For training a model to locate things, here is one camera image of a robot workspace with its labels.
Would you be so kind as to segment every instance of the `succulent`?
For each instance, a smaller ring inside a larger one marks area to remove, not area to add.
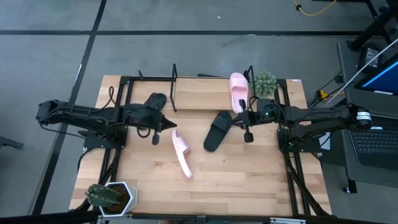
[[[90,204],[104,208],[120,204],[119,198],[122,196],[121,193],[100,184],[91,185],[85,195]]]
[[[257,75],[254,76],[254,88],[256,90],[256,96],[265,97],[268,95],[272,95],[276,89],[276,78],[268,72],[264,70]]]

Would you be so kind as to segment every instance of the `pink slide sandal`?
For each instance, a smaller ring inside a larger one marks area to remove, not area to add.
[[[188,177],[188,179],[191,179],[193,177],[193,174],[188,167],[187,161],[185,160],[185,154],[189,152],[189,145],[184,141],[184,139],[180,136],[180,133],[178,133],[177,130],[173,130],[172,140],[181,168],[184,171],[184,174]]]
[[[235,72],[229,79],[229,89],[231,91],[232,110],[235,113],[243,112],[239,100],[245,100],[246,104],[248,104],[248,81],[242,74]]]

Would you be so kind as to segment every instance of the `concrete floor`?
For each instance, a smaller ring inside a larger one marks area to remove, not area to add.
[[[91,30],[100,2],[2,0],[0,29]],[[308,12],[327,5],[300,3]],[[288,0],[113,0],[106,4],[99,29],[363,30],[372,20],[363,3],[338,2],[318,17],[306,17]],[[340,71],[336,43],[341,39],[347,38],[101,35],[95,39],[76,103],[94,106],[103,75],[136,75],[138,69],[144,75],[168,75],[173,63],[181,76],[227,77],[253,65],[255,72],[267,69],[277,78],[301,78],[310,99]],[[0,151],[0,217],[26,215],[31,209],[55,136],[39,128],[34,119],[37,105],[54,98],[68,100],[87,41],[87,35],[0,35],[0,135],[25,143],[21,151]],[[332,83],[325,90],[336,87]],[[68,210],[82,145],[81,139],[65,138],[44,213]],[[325,165],[323,171],[334,215],[386,223],[398,218],[398,189],[358,183],[359,194],[347,195],[341,191],[346,185],[344,168]]]

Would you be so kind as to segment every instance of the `wooden table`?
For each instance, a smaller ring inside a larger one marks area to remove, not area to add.
[[[115,93],[118,91],[119,80],[120,76],[104,76],[96,107],[108,101],[109,86],[115,87]],[[220,89],[225,89],[225,84],[220,85]],[[305,108],[301,81],[287,80],[287,86],[290,104]],[[178,87],[177,79],[176,93],[183,87]],[[145,102],[152,92],[169,96],[170,82],[135,81],[131,103]],[[209,95],[206,100],[224,101],[217,96],[225,97],[223,94]],[[138,189],[138,203],[132,212],[291,216],[284,158],[276,136],[278,124],[252,127],[254,142],[250,144],[244,142],[243,130],[232,127],[221,146],[210,153],[204,150],[203,142],[217,110],[179,110],[177,100],[180,97],[176,96],[176,113],[170,100],[162,112],[178,124],[177,130],[191,147],[187,161],[194,173],[193,179],[185,177],[178,163],[171,129],[163,131],[159,145],[153,146],[151,138],[140,138],[136,129],[130,127],[116,180],[126,181]],[[103,156],[104,149],[95,149],[81,161],[70,208],[79,206],[85,198],[84,191],[97,183]],[[331,213],[319,161],[309,153],[301,153],[301,158],[309,191],[322,208]],[[299,192],[296,186],[299,211],[303,213]]]

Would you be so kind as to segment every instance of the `white hexagonal pot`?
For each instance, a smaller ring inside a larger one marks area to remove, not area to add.
[[[127,205],[124,207],[123,211],[119,214],[109,214],[106,211],[106,209],[99,206],[102,216],[104,216],[104,217],[121,217],[137,205],[137,189],[135,187],[131,187],[130,185],[128,185],[125,182],[109,182],[109,183],[105,184],[105,187],[110,187],[115,184],[123,184],[124,185],[124,187],[127,189],[127,192],[129,193],[130,200],[127,203]]]

